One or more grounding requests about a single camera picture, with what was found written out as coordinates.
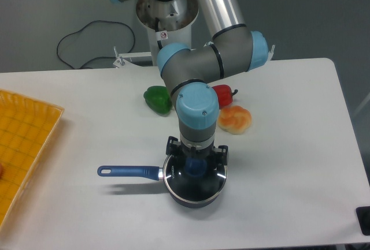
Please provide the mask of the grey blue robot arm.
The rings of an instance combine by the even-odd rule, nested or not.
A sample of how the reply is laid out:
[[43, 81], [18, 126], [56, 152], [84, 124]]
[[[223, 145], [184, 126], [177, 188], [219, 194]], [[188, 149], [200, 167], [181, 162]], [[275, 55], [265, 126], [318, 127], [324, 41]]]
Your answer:
[[137, 1], [153, 63], [177, 112], [185, 167], [197, 176], [227, 161], [225, 152], [213, 151], [219, 104], [209, 84], [264, 65], [266, 40], [248, 30], [236, 0]]

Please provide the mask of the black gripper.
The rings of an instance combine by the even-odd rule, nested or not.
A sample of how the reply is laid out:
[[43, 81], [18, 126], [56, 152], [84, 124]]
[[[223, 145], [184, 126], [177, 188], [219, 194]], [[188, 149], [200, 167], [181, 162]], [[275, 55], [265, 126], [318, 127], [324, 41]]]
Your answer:
[[228, 166], [228, 146], [214, 146], [214, 139], [202, 142], [188, 141], [173, 136], [168, 137], [165, 154], [167, 158], [206, 159], [210, 156], [210, 171], [226, 172]]

